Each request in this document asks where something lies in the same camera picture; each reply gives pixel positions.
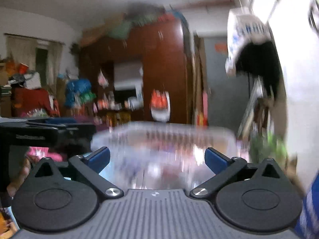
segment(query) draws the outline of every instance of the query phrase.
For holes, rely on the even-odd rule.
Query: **wooden wardrobe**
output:
[[[88,78],[92,91],[101,97],[97,78],[100,69],[114,89],[114,63],[141,60],[143,64],[144,120],[153,121],[150,111],[152,91],[167,91],[171,103],[171,123],[190,123],[192,66],[188,28],[179,20],[157,22],[131,30],[127,40],[103,37],[81,50],[80,77]]]

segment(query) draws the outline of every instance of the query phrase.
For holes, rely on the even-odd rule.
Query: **gray door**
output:
[[[207,86],[208,86],[208,124],[238,131],[248,104],[248,77],[228,77],[225,71],[227,55],[216,51],[219,44],[226,44],[227,38],[204,38]]]

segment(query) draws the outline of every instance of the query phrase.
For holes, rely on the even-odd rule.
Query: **hanging items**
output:
[[[228,76],[241,72],[263,78],[267,95],[276,99],[280,63],[270,30],[248,8],[229,11],[227,42],[229,55],[225,69]]]
[[[171,105],[168,92],[154,90],[151,98],[151,113],[156,121],[168,122],[171,115]]]
[[[100,70],[100,73],[98,75],[98,84],[101,85],[103,89],[108,87],[108,80],[104,77],[102,70]]]

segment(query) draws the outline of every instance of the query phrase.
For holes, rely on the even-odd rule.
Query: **human hand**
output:
[[[28,156],[24,159],[22,168],[18,174],[18,176],[8,185],[7,192],[10,197],[14,197],[17,190],[24,183],[25,179],[30,173],[31,163],[36,164],[39,162],[39,158],[37,156]]]

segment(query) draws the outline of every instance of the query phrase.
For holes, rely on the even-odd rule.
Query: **plastic bag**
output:
[[[250,14],[248,8],[229,10],[227,24],[228,58],[225,69],[228,76],[236,74],[236,63],[243,48],[253,42],[263,44],[271,40],[269,28]]]
[[[79,79],[74,83],[74,92],[75,93],[86,93],[91,90],[91,83],[88,79]]]
[[[104,77],[102,70],[100,70],[100,73],[98,74],[98,84],[105,89],[108,87],[108,80]]]
[[[48,117],[48,114],[45,109],[34,109],[27,113],[22,113],[21,117],[23,118]]]
[[[75,96],[73,92],[67,93],[65,95],[65,103],[64,106],[68,108],[72,108],[75,103]]]
[[[41,88],[40,74],[38,72],[27,73],[24,75],[26,81],[24,82],[24,87],[29,90]]]
[[[91,90],[91,83],[88,79],[71,80],[66,84],[66,93],[86,93]]]
[[[80,101],[82,104],[93,101],[96,98],[96,95],[92,92],[83,93],[80,96]]]

